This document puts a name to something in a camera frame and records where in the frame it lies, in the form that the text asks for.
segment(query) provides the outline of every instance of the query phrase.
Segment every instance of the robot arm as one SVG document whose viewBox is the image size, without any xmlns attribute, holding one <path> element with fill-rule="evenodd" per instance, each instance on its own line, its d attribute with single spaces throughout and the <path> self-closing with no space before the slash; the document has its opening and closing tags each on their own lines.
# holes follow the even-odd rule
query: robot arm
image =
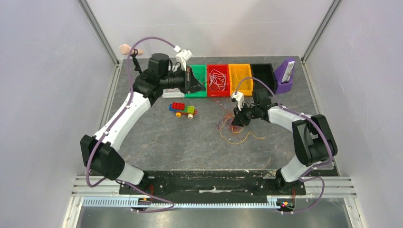
<svg viewBox="0 0 403 228">
<path fill-rule="evenodd" d="M 177 58 L 181 60 L 181 68 L 170 71 L 169 65 L 171 64 L 172 67 L 172 63 L 167 55 L 160 53 L 152 55 L 149 59 L 148 69 L 143 71 L 133 84 L 133 94 L 127 95 L 126 100 L 111 120 L 94 136 L 85 135 L 81 139 L 84 166 L 87 166 L 92 150 L 99 143 L 92 159 L 92 171 L 110 180 L 119 179 L 134 185 L 140 183 L 144 172 L 126 163 L 117 151 L 130 129 L 140 116 L 153 106 L 164 89 L 179 88 L 183 93 L 205 90 L 204 86 L 194 77 L 192 69 L 185 65 L 190 56 L 192 56 L 190 51 L 180 51 Z M 102 135 L 105 136 L 102 142 L 99 142 Z"/>
<path fill-rule="evenodd" d="M 278 124 L 291 131 L 294 139 L 295 156 L 276 174 L 278 188 L 290 187 L 296 184 L 301 175 L 306 174 L 313 165 L 318 165 L 329 159 L 325 143 L 318 137 L 317 130 L 301 115 L 296 115 L 272 103 L 265 90 L 254 91 L 254 105 L 244 103 L 243 93 L 237 92 L 231 96 L 237 103 L 234 108 L 235 117 L 232 125 L 248 126 L 252 119 L 262 119 L 269 123 Z M 304 115 L 314 121 L 323 132 L 333 156 L 337 154 L 337 146 L 326 118 L 321 115 Z"/>
</svg>

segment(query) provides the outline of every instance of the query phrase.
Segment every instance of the white cable holder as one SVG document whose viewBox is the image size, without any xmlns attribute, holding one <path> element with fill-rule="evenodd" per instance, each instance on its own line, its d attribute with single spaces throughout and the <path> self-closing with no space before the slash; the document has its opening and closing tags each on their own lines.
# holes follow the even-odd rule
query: white cable holder
<svg viewBox="0 0 403 228">
<path fill-rule="evenodd" d="M 243 106 L 243 102 L 245 101 L 245 97 L 243 96 L 243 93 L 241 93 L 239 91 L 236 94 L 234 92 L 231 95 L 231 101 L 236 102 L 238 109 L 242 110 L 242 106 Z"/>
<path fill-rule="evenodd" d="M 176 61 L 181 63 L 181 69 L 186 71 L 186 61 L 188 61 L 193 56 L 190 50 L 180 50 L 176 54 Z"/>
<path fill-rule="evenodd" d="M 294 68 L 295 61 L 291 61 L 288 63 L 286 70 L 284 71 L 283 78 L 281 79 L 281 83 L 286 83 L 290 81 L 292 69 Z"/>
</svg>

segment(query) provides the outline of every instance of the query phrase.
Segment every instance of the wooden knob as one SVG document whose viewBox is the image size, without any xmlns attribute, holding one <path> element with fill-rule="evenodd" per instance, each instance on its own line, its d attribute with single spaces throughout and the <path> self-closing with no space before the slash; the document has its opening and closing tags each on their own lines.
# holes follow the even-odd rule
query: wooden knob
<svg viewBox="0 0 403 228">
<path fill-rule="evenodd" d="M 125 55 L 125 56 L 127 56 L 129 54 L 130 49 L 131 49 L 131 47 L 127 44 L 122 44 L 119 46 L 120 53 L 122 53 L 122 55 Z M 137 49 L 137 50 L 138 50 L 138 53 L 137 53 L 138 56 L 142 56 L 144 54 L 143 50 L 141 50 L 141 49 Z"/>
</svg>

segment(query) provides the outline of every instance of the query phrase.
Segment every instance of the white wire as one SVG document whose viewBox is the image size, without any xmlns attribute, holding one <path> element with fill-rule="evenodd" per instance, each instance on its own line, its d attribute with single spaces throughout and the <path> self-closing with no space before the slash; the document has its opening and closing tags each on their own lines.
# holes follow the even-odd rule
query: white wire
<svg viewBox="0 0 403 228">
<path fill-rule="evenodd" d="M 210 79 L 209 87 L 211 87 L 212 84 L 215 84 L 218 87 L 218 89 L 222 88 L 221 91 L 225 90 L 225 87 L 227 86 L 227 78 L 225 74 L 214 69 L 210 71 L 209 79 Z"/>
</svg>

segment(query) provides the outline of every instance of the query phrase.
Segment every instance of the purple holder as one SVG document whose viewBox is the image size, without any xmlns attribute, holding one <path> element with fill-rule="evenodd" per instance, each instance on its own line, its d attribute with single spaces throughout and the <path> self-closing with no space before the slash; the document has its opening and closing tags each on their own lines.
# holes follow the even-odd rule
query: purple holder
<svg viewBox="0 0 403 228">
<path fill-rule="evenodd" d="M 289 62 L 295 62 L 295 59 L 293 57 L 289 57 L 284 62 L 274 71 L 274 78 L 276 79 L 277 83 L 277 90 L 276 94 L 283 94 L 291 90 L 292 87 L 292 78 L 294 77 L 294 69 L 295 69 L 295 64 L 294 67 L 292 67 L 291 70 L 291 76 L 288 82 L 282 83 L 281 80 L 284 76 L 284 73 L 287 69 L 288 63 Z"/>
</svg>

